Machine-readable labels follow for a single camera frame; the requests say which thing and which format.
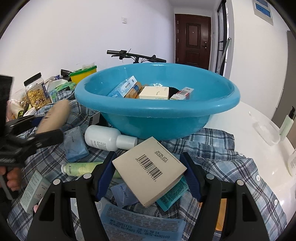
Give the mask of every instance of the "light switch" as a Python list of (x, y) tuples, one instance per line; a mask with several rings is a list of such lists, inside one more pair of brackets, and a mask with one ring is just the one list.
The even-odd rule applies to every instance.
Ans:
[(127, 18), (121, 17), (121, 20), (122, 20), (122, 23), (128, 23), (128, 19)]

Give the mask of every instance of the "blue plastic basin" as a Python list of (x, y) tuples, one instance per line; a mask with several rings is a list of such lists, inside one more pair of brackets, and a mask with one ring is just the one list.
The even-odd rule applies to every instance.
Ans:
[[(189, 100), (142, 100), (107, 95), (123, 80), (135, 76), (141, 84), (194, 88)], [(238, 88), (228, 79), (188, 65), (129, 64), (105, 69), (81, 80), (77, 101), (100, 111), (122, 134), (157, 140), (181, 138), (197, 132), (210, 115), (235, 107)]]

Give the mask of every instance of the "green container lid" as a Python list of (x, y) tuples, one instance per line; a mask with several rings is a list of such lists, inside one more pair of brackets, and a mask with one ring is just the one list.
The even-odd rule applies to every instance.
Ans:
[(95, 65), (95, 66), (93, 66), (93, 67), (91, 67), (91, 68), (88, 68), (88, 69), (84, 69), (84, 70), (82, 70), (82, 69), (75, 70), (73, 73), (70, 74), (70, 76), (75, 76), (75, 75), (79, 75), (79, 74), (84, 74), (84, 73), (89, 72), (89, 71), (91, 71), (91, 70), (93, 70), (93, 69), (96, 69), (96, 68), (97, 68), (97, 67), (96, 67), (96, 65)]

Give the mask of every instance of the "human hand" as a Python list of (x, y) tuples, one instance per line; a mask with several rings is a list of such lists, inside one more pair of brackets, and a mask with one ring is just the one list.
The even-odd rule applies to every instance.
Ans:
[[(6, 167), (0, 167), (0, 175), (5, 175)], [(11, 189), (11, 191), (18, 191), (21, 188), (21, 169), (15, 167), (13, 170), (7, 173), (7, 187)]]

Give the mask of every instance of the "door handle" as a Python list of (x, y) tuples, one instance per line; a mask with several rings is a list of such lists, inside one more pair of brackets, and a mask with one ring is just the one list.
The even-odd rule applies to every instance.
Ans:
[(207, 42), (205, 42), (205, 44), (202, 47), (204, 47), (206, 49), (207, 48)]

